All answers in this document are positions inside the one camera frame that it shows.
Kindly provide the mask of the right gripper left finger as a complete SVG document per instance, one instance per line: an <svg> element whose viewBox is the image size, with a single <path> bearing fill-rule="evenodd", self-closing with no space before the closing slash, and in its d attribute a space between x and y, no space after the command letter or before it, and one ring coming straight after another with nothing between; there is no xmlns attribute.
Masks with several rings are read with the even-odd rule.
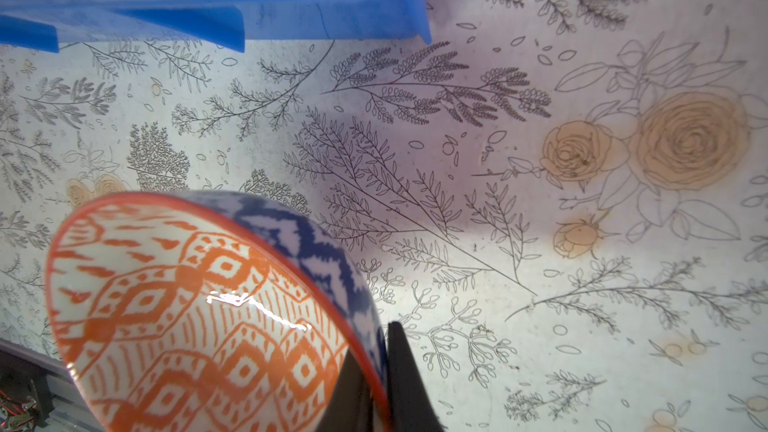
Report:
<svg viewBox="0 0 768 432"><path fill-rule="evenodd" d="M317 432L372 432L371 390L355 357L348 352Z"/></svg>

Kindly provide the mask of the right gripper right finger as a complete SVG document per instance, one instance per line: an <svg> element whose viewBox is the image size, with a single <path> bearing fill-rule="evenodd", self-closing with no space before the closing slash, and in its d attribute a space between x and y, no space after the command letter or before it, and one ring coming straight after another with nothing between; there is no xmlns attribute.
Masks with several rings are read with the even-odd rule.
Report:
<svg viewBox="0 0 768 432"><path fill-rule="evenodd" d="M389 323L387 340L387 393L392 430L443 432L400 322Z"/></svg>

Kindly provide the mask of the blue zigzag pattern bowl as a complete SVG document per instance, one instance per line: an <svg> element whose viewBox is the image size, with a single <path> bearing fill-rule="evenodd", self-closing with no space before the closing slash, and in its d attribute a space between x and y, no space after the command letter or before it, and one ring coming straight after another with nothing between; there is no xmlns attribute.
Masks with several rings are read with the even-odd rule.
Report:
<svg viewBox="0 0 768 432"><path fill-rule="evenodd" d="M45 265L60 357L108 431L315 431L343 363L391 423L365 276L306 215L228 191L75 209Z"/></svg>

